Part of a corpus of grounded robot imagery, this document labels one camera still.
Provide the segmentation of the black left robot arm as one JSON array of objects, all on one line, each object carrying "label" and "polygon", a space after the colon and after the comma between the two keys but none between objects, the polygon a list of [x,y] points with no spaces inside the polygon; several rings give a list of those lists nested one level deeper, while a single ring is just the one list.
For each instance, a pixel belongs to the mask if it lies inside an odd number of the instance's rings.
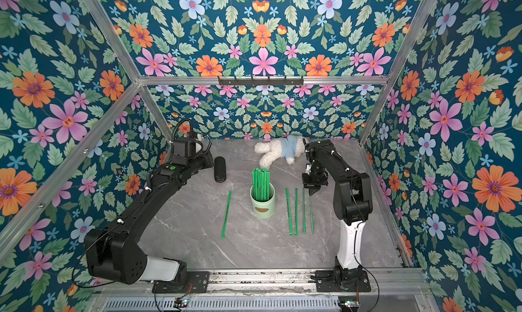
[{"label": "black left robot arm", "polygon": [[87,269],[91,276],[127,285],[136,282],[171,283],[184,289],[187,265],[172,258],[147,255],[139,241],[164,204],[200,170],[213,167],[210,147],[195,133],[172,141],[167,160],[145,181],[144,190],[103,229],[84,238]]}]

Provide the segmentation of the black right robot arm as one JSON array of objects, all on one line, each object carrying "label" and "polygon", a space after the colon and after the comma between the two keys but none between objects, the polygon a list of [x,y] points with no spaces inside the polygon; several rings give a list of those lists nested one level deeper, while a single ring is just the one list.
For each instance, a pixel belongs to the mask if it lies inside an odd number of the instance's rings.
[{"label": "black right robot arm", "polygon": [[330,140],[303,141],[307,166],[303,186],[313,196],[334,181],[333,210],[340,221],[340,243],[332,275],[317,283],[332,282],[342,292],[371,290],[368,272],[361,264],[362,233],[373,211],[371,180],[349,166]]}]

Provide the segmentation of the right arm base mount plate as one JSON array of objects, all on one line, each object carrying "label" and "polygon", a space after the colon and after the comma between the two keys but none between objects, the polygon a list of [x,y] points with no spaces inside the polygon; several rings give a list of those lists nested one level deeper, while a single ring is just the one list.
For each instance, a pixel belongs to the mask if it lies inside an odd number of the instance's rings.
[{"label": "right arm base mount plate", "polygon": [[371,291],[371,284],[368,280],[366,271],[362,271],[360,277],[350,279],[347,282],[338,284],[334,279],[334,272],[331,270],[317,270],[310,280],[315,283],[318,292],[363,292]]}]

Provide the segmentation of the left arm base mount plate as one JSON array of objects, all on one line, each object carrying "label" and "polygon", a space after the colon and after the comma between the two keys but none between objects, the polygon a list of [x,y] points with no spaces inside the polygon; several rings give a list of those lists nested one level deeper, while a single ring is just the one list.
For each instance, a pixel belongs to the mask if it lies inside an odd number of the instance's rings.
[{"label": "left arm base mount plate", "polygon": [[186,271],[178,273],[172,281],[158,281],[153,285],[154,294],[201,294],[206,293],[210,272]]}]

